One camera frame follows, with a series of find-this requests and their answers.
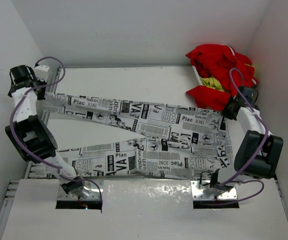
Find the newspaper print trousers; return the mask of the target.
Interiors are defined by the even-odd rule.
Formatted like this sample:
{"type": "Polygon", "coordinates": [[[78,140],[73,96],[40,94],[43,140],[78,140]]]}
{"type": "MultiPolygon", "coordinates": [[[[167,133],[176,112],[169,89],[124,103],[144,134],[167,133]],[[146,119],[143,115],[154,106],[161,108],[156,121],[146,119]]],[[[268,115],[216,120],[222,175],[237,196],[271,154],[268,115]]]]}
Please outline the newspaper print trousers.
{"type": "Polygon", "coordinates": [[[141,173],[195,179],[233,163],[231,139],[217,111],[55,93],[45,98],[47,112],[138,134],[125,141],[61,150],[64,161],[84,177],[141,173]]]}

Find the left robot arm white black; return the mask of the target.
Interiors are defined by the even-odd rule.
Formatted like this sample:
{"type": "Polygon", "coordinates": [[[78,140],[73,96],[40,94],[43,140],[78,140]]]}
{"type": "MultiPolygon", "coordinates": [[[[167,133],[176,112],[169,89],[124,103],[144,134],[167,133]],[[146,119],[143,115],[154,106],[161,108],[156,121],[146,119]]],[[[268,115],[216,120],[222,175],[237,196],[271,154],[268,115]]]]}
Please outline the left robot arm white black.
{"type": "Polygon", "coordinates": [[[81,196],[85,189],[77,171],[64,161],[57,151],[57,143],[37,114],[37,101],[44,99],[50,67],[19,65],[10,69],[9,97],[14,100],[15,112],[5,131],[23,160],[50,167],[51,174],[68,195],[81,196]]]}

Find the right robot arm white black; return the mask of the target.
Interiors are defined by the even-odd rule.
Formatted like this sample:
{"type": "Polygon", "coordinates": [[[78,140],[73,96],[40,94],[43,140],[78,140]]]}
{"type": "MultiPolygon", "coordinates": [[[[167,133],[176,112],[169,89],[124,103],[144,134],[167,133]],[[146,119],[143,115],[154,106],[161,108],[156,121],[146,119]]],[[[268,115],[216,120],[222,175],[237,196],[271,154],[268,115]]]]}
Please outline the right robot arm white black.
{"type": "Polygon", "coordinates": [[[259,108],[252,101],[253,93],[253,88],[238,87],[237,95],[221,112],[225,119],[239,122],[244,137],[233,164],[217,169],[210,177],[209,186],[219,192],[229,191],[235,183],[245,180],[275,176],[283,139],[273,135],[261,119],[259,108]]]}

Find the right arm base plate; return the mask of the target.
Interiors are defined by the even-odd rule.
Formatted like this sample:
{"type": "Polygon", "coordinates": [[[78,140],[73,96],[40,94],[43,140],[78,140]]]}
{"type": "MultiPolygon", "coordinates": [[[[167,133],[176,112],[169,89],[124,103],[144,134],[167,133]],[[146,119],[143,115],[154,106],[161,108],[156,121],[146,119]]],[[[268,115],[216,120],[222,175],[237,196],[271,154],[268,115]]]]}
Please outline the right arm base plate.
{"type": "Polygon", "coordinates": [[[236,188],[220,191],[209,187],[210,180],[191,180],[191,193],[194,201],[233,201],[237,200],[236,188]]]}

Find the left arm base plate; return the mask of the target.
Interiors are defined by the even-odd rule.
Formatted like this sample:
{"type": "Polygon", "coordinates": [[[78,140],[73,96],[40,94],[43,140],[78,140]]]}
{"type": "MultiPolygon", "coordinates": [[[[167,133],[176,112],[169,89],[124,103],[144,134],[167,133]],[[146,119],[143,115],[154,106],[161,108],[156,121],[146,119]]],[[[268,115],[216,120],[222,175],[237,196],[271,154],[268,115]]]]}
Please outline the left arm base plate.
{"type": "Polygon", "coordinates": [[[67,181],[60,184],[58,197],[60,201],[83,200],[101,201],[103,188],[100,183],[91,179],[67,181]]]}

